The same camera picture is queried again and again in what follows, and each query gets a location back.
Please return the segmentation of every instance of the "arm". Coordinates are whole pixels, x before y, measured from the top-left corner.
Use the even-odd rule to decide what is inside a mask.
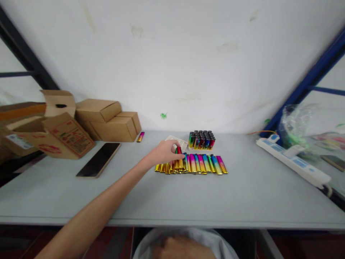
[[[137,165],[77,213],[37,255],[40,258],[76,258],[100,234],[123,199],[156,164],[183,159],[175,154],[177,140],[162,141]]]

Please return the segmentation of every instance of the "orange wire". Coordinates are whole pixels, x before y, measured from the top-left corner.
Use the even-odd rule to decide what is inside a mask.
[[[251,135],[251,134],[254,134],[254,133],[258,133],[258,132],[273,132],[274,134],[278,135],[278,133],[275,132],[275,131],[256,131],[256,132],[249,133],[248,135]]]

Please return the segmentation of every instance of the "hand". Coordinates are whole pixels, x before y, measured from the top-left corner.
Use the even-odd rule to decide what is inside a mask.
[[[170,163],[171,165],[175,160],[184,159],[185,155],[175,154],[174,144],[180,146],[177,140],[162,140],[158,146],[152,149],[146,158],[150,161],[152,166],[165,163]]]
[[[155,246],[153,259],[215,259],[212,250],[187,237],[169,237],[164,247]]]

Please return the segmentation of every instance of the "blue metal frame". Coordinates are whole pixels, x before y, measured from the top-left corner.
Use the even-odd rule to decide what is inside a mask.
[[[305,78],[296,87],[293,93],[288,97],[278,112],[273,116],[271,121],[263,130],[276,131],[285,106],[290,104],[299,104],[311,91],[320,91],[330,94],[345,96],[345,91],[317,87],[321,79],[334,67],[334,65],[345,54],[345,27],[341,30],[334,42],[328,47],[324,54],[319,58],[317,63],[307,73]],[[261,137],[268,137],[271,133],[262,132]]]

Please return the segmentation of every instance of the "printed label on box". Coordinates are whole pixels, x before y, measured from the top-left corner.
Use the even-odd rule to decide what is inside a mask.
[[[73,120],[66,121],[50,129],[50,133],[78,156],[83,156],[84,153],[89,151],[88,146],[93,144],[91,139],[81,131]]]
[[[33,147],[33,145],[31,145],[29,142],[26,142],[21,137],[18,137],[17,134],[7,135],[6,138],[8,138],[10,141],[12,141],[13,143],[25,150]]]

